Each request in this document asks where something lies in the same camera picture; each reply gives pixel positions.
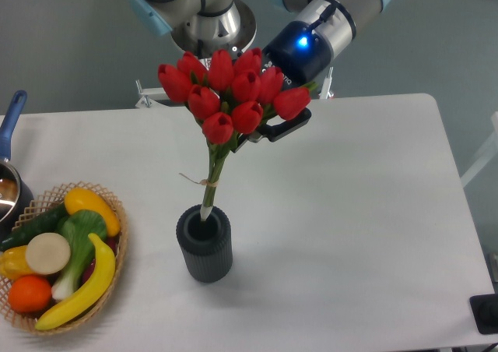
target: tulip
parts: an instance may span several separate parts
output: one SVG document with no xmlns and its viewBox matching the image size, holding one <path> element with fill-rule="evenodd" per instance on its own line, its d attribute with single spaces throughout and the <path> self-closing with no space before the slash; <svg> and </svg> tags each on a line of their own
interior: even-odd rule
<svg viewBox="0 0 498 352">
<path fill-rule="evenodd" d="M 261 91 L 258 101 L 261 104 L 271 104 L 279 94 L 283 84 L 283 73 L 278 66 L 272 66 L 261 75 Z"/>
<path fill-rule="evenodd" d="M 223 112 L 215 113 L 204 121 L 202 132 L 209 142 L 224 144 L 233 134 L 232 118 Z"/>
<path fill-rule="evenodd" d="M 220 105 L 218 96 L 209 88 L 193 85 L 188 95 L 188 107 L 196 118 L 205 120 L 213 116 L 216 112 L 219 112 Z"/>
<path fill-rule="evenodd" d="M 235 76 L 249 70 L 256 73 L 259 76 L 261 72 L 261 49 L 253 48 L 251 50 L 245 51 L 233 64 L 233 70 Z"/>
<path fill-rule="evenodd" d="M 284 120 L 292 120 L 310 103 L 310 92 L 306 87 L 282 91 L 273 100 L 273 107 Z"/>
<path fill-rule="evenodd" d="M 216 91 L 225 91 L 233 81 L 232 58 L 226 50 L 218 50 L 212 54 L 208 81 Z"/>
<path fill-rule="evenodd" d="M 232 95 L 240 103 L 256 100 L 261 91 L 261 80 L 253 71 L 244 72 L 233 79 Z"/>
<path fill-rule="evenodd" d="M 159 65 L 157 72 L 161 86 L 167 96 L 176 103 L 187 101 L 192 82 L 184 73 L 172 65 Z"/>
<path fill-rule="evenodd" d="M 251 134 L 261 124 L 263 108 L 257 101 L 247 101 L 232 111 L 233 128 L 241 134 Z"/>
<path fill-rule="evenodd" d="M 178 60 L 177 68 L 188 78 L 190 78 L 190 73 L 194 72 L 199 83 L 202 83 L 204 76 L 208 74 L 208 69 L 189 51 L 185 52 L 184 57 Z"/>
</svg>

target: ribbed vase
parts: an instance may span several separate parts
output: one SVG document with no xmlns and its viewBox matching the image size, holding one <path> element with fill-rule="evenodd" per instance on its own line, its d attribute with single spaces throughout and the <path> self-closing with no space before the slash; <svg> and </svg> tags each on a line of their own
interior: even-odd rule
<svg viewBox="0 0 498 352">
<path fill-rule="evenodd" d="M 213 207 L 204 223 L 201 206 L 192 206 L 178 220 L 177 240 L 184 255 L 188 272 L 205 283 L 222 279 L 232 267 L 232 239 L 226 214 Z"/>
</svg>

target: tulip bouquet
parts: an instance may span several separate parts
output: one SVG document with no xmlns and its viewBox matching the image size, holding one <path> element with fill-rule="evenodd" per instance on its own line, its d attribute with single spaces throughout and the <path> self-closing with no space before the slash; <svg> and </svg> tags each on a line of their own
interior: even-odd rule
<svg viewBox="0 0 498 352">
<path fill-rule="evenodd" d="M 251 134 L 275 116 L 292 120 L 310 103 L 307 87 L 282 91 L 284 75 L 271 66 L 261 73 L 261 49 L 244 52 L 234 63 L 228 51 L 212 55 L 209 70 L 190 52 L 177 67 L 160 65 L 159 81 L 168 97 L 184 104 L 207 139 L 209 174 L 201 220 L 211 213 L 223 164 L 242 135 Z"/>
</svg>

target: cucumber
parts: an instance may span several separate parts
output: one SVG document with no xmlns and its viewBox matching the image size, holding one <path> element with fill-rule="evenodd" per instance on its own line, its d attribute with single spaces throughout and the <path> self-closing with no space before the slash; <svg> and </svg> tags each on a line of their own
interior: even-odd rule
<svg viewBox="0 0 498 352">
<path fill-rule="evenodd" d="M 68 216 L 68 212 L 65 210 L 64 203 L 61 202 L 56 207 L 39 214 L 22 226 L 12 230 L 9 236 L 0 243 L 0 252 L 5 252 L 20 245 L 27 245 L 37 235 L 54 232 L 58 221 L 65 216 Z"/>
</svg>

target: orange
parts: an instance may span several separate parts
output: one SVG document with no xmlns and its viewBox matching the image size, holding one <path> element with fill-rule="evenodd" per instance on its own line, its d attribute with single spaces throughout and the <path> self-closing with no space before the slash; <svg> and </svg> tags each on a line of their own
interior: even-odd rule
<svg viewBox="0 0 498 352">
<path fill-rule="evenodd" d="M 47 307 L 52 287 L 42 276 L 22 276 L 10 287 L 9 304 L 18 313 L 38 312 Z"/>
</svg>

